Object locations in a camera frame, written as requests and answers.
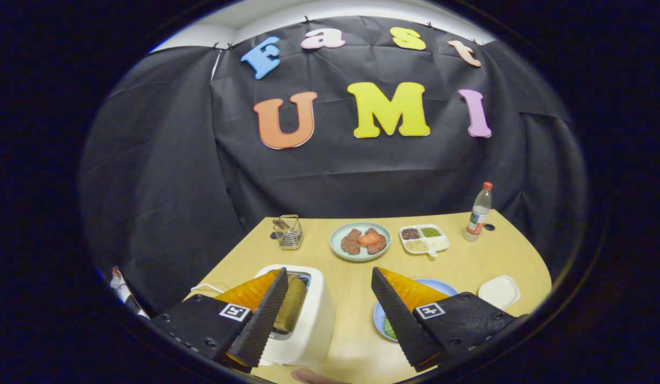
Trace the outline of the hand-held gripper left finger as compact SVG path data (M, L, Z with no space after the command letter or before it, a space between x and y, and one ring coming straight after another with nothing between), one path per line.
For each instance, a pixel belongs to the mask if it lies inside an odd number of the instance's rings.
M287 291L287 269L277 268L219 298L194 294L151 321L191 352L249 374L259 365Z

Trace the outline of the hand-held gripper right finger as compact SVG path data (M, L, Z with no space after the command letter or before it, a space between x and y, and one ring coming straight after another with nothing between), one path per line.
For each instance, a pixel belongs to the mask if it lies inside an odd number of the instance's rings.
M472 293L449 296L381 267L372 270L371 288L417 372L468 359L517 321Z

